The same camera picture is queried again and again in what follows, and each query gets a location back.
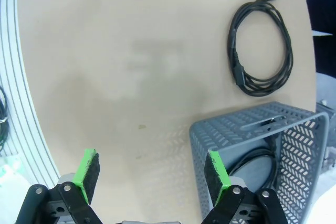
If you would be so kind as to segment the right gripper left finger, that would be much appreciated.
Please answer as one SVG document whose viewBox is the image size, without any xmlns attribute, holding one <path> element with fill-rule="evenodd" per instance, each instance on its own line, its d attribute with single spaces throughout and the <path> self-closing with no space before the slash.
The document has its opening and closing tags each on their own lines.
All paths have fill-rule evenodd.
<svg viewBox="0 0 336 224">
<path fill-rule="evenodd" d="M 52 189 L 30 186 L 16 223 L 102 223 L 90 206 L 99 173 L 99 154 L 86 149 L 77 171 L 61 176 Z"/>
</svg>

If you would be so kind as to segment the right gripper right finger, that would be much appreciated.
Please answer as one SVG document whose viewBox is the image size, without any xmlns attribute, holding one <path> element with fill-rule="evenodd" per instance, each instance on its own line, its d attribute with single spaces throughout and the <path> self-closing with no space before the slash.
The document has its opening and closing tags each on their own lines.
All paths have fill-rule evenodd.
<svg viewBox="0 0 336 224">
<path fill-rule="evenodd" d="M 287 223 L 276 192 L 271 188 L 251 192 L 232 184 L 218 151 L 208 151 L 204 175 L 213 209 L 202 223 Z"/>
</svg>

